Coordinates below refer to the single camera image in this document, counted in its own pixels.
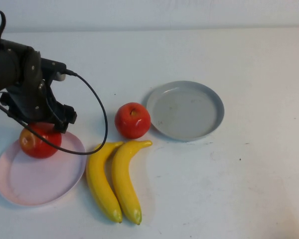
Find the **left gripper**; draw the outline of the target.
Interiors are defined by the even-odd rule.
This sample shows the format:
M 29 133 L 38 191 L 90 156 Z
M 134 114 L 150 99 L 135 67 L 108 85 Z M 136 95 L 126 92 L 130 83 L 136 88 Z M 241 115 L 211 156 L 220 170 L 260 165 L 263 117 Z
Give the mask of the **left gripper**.
M 0 103 L 9 107 L 12 114 L 23 121 L 52 123 L 60 133 L 65 133 L 69 124 L 74 124 L 77 119 L 74 108 L 61 105 L 45 80 L 41 80 L 36 87 L 29 83 L 9 87 L 1 95 Z

